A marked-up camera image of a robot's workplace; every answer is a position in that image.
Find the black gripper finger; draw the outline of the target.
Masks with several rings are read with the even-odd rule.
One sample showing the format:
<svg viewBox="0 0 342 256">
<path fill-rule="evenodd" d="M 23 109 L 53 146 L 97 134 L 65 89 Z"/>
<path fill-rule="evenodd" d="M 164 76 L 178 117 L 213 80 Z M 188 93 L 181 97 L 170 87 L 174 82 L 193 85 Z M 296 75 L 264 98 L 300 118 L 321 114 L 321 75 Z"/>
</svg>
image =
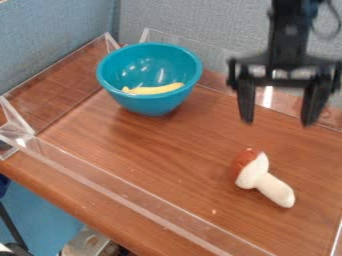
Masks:
<svg viewBox="0 0 342 256">
<path fill-rule="evenodd" d="M 248 72 L 239 74 L 236 94 L 240 119 L 244 123 L 251 124 L 253 121 L 256 86 Z"/>
<path fill-rule="evenodd" d="M 304 127 L 311 126 L 319 119 L 331 95 L 331 82 L 313 79 L 303 87 L 300 122 Z"/>
</svg>

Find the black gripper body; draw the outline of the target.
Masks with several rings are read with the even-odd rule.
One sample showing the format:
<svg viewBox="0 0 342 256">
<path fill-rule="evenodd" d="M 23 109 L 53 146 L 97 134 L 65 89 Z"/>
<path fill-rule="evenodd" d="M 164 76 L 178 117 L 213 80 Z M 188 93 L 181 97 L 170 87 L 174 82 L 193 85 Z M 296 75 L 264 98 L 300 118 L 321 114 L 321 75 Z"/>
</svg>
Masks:
<svg viewBox="0 0 342 256">
<path fill-rule="evenodd" d="M 307 88 L 311 81 L 327 83 L 329 93 L 340 89 L 342 63 L 303 55 L 276 62 L 268 53 L 227 61 L 227 85 L 237 90 L 241 80 L 251 80 L 256 86 Z"/>
</svg>

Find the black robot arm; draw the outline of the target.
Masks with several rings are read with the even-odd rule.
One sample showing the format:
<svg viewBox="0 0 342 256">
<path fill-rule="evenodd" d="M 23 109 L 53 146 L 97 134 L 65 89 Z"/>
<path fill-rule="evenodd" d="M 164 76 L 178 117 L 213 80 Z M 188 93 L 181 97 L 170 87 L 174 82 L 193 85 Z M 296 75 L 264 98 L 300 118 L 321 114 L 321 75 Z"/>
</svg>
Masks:
<svg viewBox="0 0 342 256">
<path fill-rule="evenodd" d="M 300 109 L 304 127 L 317 121 L 329 96 L 340 90 L 342 60 L 307 54 L 308 34 L 315 32 L 313 19 L 323 3 L 336 16 L 339 32 L 342 19 L 331 0 L 272 0 L 267 49 L 259 55 L 227 60 L 225 84 L 236 92 L 240 119 L 247 124 L 253 121 L 259 86 L 304 90 Z"/>
</svg>

